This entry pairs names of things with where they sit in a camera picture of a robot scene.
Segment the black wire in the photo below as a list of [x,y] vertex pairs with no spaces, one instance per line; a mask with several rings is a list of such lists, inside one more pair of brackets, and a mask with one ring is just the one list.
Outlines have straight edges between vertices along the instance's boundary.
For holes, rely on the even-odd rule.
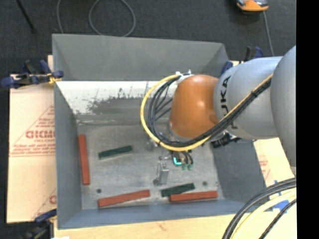
[[256,203],[262,201],[263,199],[276,194],[281,191],[285,191],[288,189],[295,188],[297,185],[297,181],[295,178],[287,179],[285,181],[276,183],[272,186],[269,186],[268,188],[263,189],[260,191],[257,195],[255,195],[253,198],[251,198],[234,216],[234,218],[229,223],[227,229],[225,230],[225,233],[222,237],[222,239],[230,239],[232,233],[234,232],[237,224],[239,223],[240,219],[243,217],[243,215]]
[[182,151],[182,153],[190,159],[190,164],[194,163],[193,157],[188,153],[188,151]]
[[[60,18],[60,4],[61,4],[61,1],[62,0],[58,0],[58,3],[57,3],[57,6],[56,6],[56,17],[57,17],[57,21],[58,21],[58,26],[59,26],[59,30],[61,33],[64,33],[64,30],[63,30],[63,27],[62,27],[62,24],[61,24],[61,18]],[[92,11],[94,9],[94,7],[96,6],[96,4],[99,2],[100,0],[96,0],[93,5],[91,6],[90,8],[90,11],[89,11],[89,16],[88,16],[88,20],[89,20],[89,23],[90,23],[90,26],[92,27],[92,29],[95,31],[96,34],[98,35],[103,35],[102,33],[100,33],[96,28],[95,26],[93,25],[92,23],[92,19],[91,19],[91,15],[92,15]],[[132,15],[132,18],[133,18],[133,25],[130,29],[129,32],[127,32],[124,36],[129,36],[135,29],[136,27],[136,16],[135,16],[135,13],[133,11],[133,9],[130,7],[130,5],[125,1],[125,0],[120,0],[130,11],[131,15]]]
[[278,222],[278,220],[284,215],[284,213],[295,203],[297,202],[297,199],[292,200],[289,204],[287,204],[285,207],[281,209],[281,211],[277,214],[277,216],[274,218],[274,220],[269,224],[269,226],[266,228],[266,230],[263,232],[263,234],[259,237],[259,239],[264,239],[266,235],[270,232],[270,230],[274,227],[274,225]]
[[155,117],[155,121],[157,121],[158,119],[160,119],[161,117],[163,117],[165,114],[167,114],[170,111],[171,108],[166,109],[164,112],[162,112],[160,115],[158,115],[157,117]]

